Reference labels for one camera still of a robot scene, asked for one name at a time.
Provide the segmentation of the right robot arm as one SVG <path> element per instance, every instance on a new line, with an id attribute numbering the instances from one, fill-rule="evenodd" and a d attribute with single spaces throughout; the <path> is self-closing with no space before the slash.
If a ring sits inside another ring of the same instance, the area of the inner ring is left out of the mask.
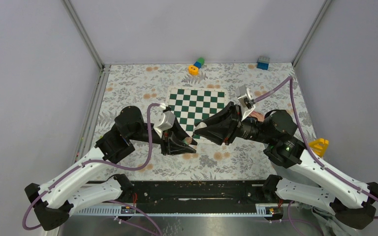
<path id="1" fill-rule="evenodd" d="M 273 164 L 315 183 L 309 186 L 270 175 L 262 187 L 266 201 L 304 203 L 334 215 L 351 228 L 364 229 L 375 218 L 378 184 L 355 180 L 322 158 L 313 158 L 313 152 L 294 136 L 296 129 L 285 110 L 271 110 L 263 121 L 258 121 L 255 117 L 243 117 L 241 107 L 230 102 L 217 114 L 196 122 L 193 131 L 217 145 L 229 145 L 236 138 L 265 144 L 264 154 Z"/>

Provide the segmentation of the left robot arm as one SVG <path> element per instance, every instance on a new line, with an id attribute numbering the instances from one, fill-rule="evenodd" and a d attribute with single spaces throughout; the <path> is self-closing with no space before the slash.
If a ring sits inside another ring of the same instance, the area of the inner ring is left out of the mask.
<path id="1" fill-rule="evenodd" d="M 161 108 L 161 118 L 155 123 L 151 123 L 150 116 L 143 117 L 136 106 L 123 108 L 112 128 L 79 161 L 46 183 L 29 184 L 25 188 L 31 203 L 28 211 L 35 213 L 39 227 L 50 231 L 81 209 L 109 200 L 129 201 L 133 189 L 124 175 L 93 187 L 86 188 L 85 184 L 108 166 L 131 171 L 131 167 L 120 162 L 135 151 L 132 141 L 149 145 L 140 169 L 149 164 L 155 144 L 163 155 L 195 153 L 196 140 L 180 126 L 170 107 L 161 105 Z"/>

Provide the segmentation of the person's hand painted nails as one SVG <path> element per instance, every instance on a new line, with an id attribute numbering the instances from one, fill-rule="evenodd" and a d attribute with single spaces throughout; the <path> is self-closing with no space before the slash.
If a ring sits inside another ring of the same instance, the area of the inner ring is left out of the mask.
<path id="1" fill-rule="evenodd" d="M 263 122 L 265 119 L 264 114 L 256 111 L 251 112 L 250 117 L 256 118 L 260 122 Z"/>

